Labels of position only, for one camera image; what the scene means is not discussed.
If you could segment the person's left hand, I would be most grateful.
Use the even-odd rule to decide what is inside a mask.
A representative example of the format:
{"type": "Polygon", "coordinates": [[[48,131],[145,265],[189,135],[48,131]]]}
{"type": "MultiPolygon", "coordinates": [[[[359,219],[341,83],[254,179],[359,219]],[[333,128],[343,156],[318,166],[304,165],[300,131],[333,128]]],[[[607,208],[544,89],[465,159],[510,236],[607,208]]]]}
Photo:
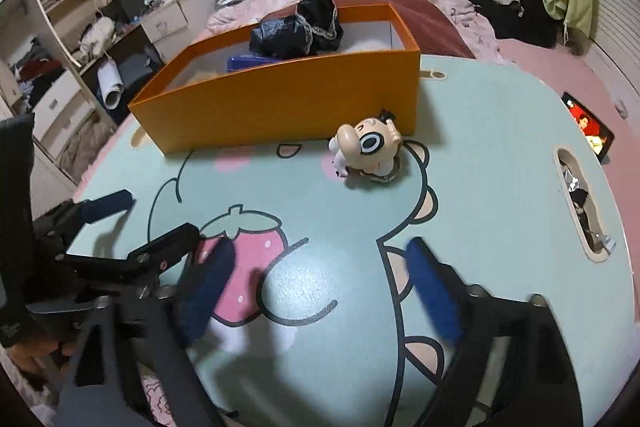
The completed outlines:
{"type": "Polygon", "coordinates": [[[62,343],[61,340],[54,337],[43,335],[14,343],[12,347],[9,347],[8,355],[22,372],[43,376],[44,368],[40,360],[56,350],[61,350],[64,357],[71,357],[76,350],[76,343],[75,341],[62,343]]]}

